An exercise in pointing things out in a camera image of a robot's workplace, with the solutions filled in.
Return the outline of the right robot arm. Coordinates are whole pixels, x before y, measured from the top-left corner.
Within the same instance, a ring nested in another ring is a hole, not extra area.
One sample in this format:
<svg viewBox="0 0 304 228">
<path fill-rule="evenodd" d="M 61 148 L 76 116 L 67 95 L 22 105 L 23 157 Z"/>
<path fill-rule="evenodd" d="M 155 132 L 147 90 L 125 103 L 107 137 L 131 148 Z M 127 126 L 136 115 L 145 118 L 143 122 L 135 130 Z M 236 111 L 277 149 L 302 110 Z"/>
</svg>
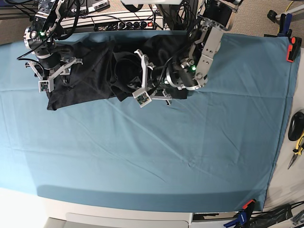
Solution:
<svg viewBox="0 0 304 228">
<path fill-rule="evenodd" d="M 17 58 L 26 61 L 25 67 L 32 68 L 41 80 L 59 73 L 64 84 L 70 83 L 71 67 L 65 66 L 76 53 L 72 45 L 56 44 L 64 41 L 75 31 L 80 16 L 80 1 L 39 0 L 38 12 L 32 24 L 24 32 L 24 43 L 29 52 Z"/>
</svg>

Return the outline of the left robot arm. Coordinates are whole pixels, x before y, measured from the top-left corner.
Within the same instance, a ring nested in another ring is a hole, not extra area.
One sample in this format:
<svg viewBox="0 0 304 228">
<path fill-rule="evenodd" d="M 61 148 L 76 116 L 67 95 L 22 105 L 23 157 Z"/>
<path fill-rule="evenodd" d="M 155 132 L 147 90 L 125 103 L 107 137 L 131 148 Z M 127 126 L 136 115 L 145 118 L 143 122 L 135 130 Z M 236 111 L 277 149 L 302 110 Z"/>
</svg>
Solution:
<svg viewBox="0 0 304 228">
<path fill-rule="evenodd" d="M 208 72 L 220 49 L 225 31 L 232 29 L 240 0 L 203 1 L 205 8 L 187 31 L 185 43 L 163 66 L 156 66 L 140 49 L 134 53 L 141 60 L 141 86 L 133 92 L 140 107 L 153 100 L 171 104 L 167 89 L 194 91 L 208 82 Z"/>
</svg>

